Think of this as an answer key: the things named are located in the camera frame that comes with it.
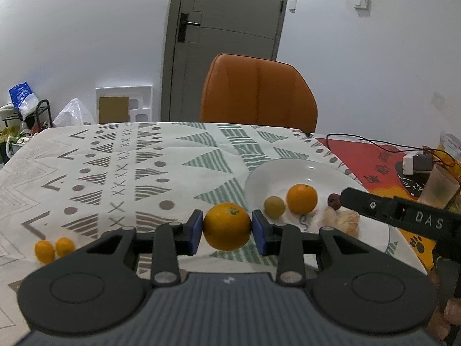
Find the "door handle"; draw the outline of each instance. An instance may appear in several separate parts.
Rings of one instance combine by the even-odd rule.
[[[187,26],[196,26],[200,27],[200,23],[198,22],[190,22],[188,21],[189,13],[181,13],[181,17],[179,19],[179,30],[177,32],[177,42],[184,43],[186,40],[186,30]]]

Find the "hand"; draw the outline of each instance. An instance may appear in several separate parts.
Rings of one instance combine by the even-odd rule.
[[[430,271],[427,276],[439,288],[439,277],[435,269]],[[437,306],[427,325],[427,331],[443,342],[450,333],[452,325],[461,325],[461,298],[450,299],[444,309]]]

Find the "white wall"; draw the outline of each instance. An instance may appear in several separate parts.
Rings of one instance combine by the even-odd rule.
[[[434,145],[448,129],[461,138],[461,0],[372,0],[368,17],[354,0],[298,0],[277,59],[310,86],[317,132]]]
[[[96,112],[96,87],[154,84],[169,0],[0,0],[0,103],[27,81],[54,116],[78,97]]]

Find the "black cable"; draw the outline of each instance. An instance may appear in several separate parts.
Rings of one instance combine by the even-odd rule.
[[[379,141],[379,140],[376,140],[376,139],[367,139],[367,138],[364,138],[360,135],[355,135],[355,134],[341,134],[341,133],[334,133],[334,134],[327,134],[326,135],[326,147],[328,149],[330,149],[330,144],[328,142],[328,138],[330,136],[352,136],[352,137],[355,137],[355,138],[359,138],[360,140],[363,140],[363,141],[366,141],[366,142],[370,142],[372,143],[373,145],[381,148],[383,151],[386,151],[386,152],[391,152],[391,153],[399,153],[399,152],[412,152],[412,151],[424,151],[424,152],[429,152],[431,153],[432,155],[434,155],[435,157],[437,157],[441,162],[443,163],[444,165],[448,166],[448,167],[453,167],[455,165],[458,165],[460,168],[461,168],[461,165],[455,160],[455,158],[450,155],[449,153],[441,150],[441,149],[431,149],[431,148],[418,148],[418,147],[413,147],[413,146],[404,146],[402,144],[395,144],[395,143],[391,143],[391,142],[386,142],[386,141]],[[382,146],[380,146],[379,144],[375,143],[375,142],[379,142],[379,143],[384,143],[384,144],[389,144],[391,146],[399,146],[399,147],[407,147],[407,148],[410,148],[410,149],[400,149],[400,150],[397,150],[397,151],[391,151],[389,149],[386,149]],[[448,155],[452,160],[453,160],[453,164],[446,164],[440,157],[438,157],[437,155],[435,155],[433,152],[436,151],[436,152],[443,152],[445,153],[446,155]]]

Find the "light switch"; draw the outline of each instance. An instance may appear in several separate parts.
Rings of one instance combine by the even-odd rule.
[[[356,9],[367,10],[370,0],[356,0]]]
[[[297,4],[298,0],[291,0],[289,3],[288,3],[288,11],[290,13],[294,13],[296,11],[296,4]]]

